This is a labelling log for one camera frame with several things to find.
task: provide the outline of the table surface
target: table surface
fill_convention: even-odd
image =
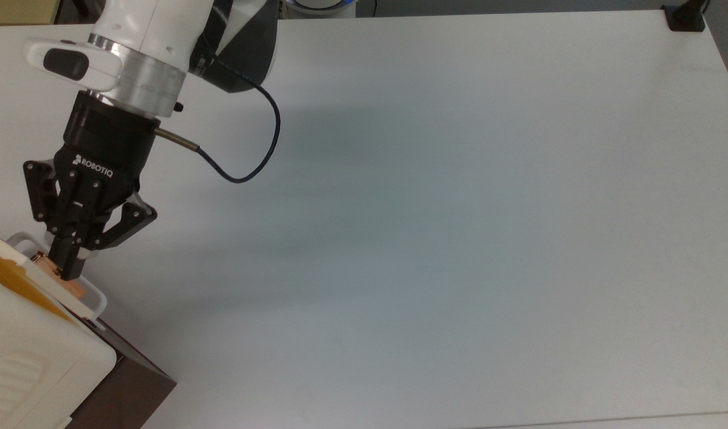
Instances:
[[[76,89],[0,28],[0,236]],[[280,145],[162,139],[156,222],[85,273],[178,380],[147,426],[464,428],[728,412],[728,75],[661,11],[282,21]],[[189,76],[234,174],[273,128]]]

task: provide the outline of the robotiq logo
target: robotiq logo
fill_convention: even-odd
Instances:
[[[104,176],[112,178],[112,174],[114,174],[114,171],[111,169],[108,169],[106,167],[102,167],[97,163],[94,163],[93,161],[86,160],[86,158],[81,157],[80,155],[75,155],[75,160],[72,161],[72,165],[74,166],[86,166],[90,169],[96,170],[101,174],[104,174]]]

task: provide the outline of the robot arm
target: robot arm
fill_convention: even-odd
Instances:
[[[140,174],[187,71],[228,92],[246,82],[213,60],[262,82],[270,70],[277,0],[108,0],[88,43],[28,41],[28,63],[85,88],[78,92],[64,146],[24,172],[37,222],[51,239],[62,279],[86,258],[115,247],[157,217],[138,196]],[[122,206],[121,220],[107,228]]]

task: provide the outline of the white plastic container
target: white plastic container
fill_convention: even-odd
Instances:
[[[54,282],[1,240],[0,256],[34,285]],[[0,429],[61,429],[115,363],[114,350],[72,315],[55,315],[0,283]]]

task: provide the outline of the yellow label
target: yellow label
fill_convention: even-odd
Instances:
[[[64,314],[63,310],[59,309],[50,299],[43,296],[35,283],[27,276],[24,267],[17,265],[15,261],[4,260],[4,258],[0,257],[0,283],[14,293],[17,293],[17,295],[23,296],[23,298],[32,301],[34,304],[43,307],[43,309],[48,310],[58,317],[72,322],[72,319]]]

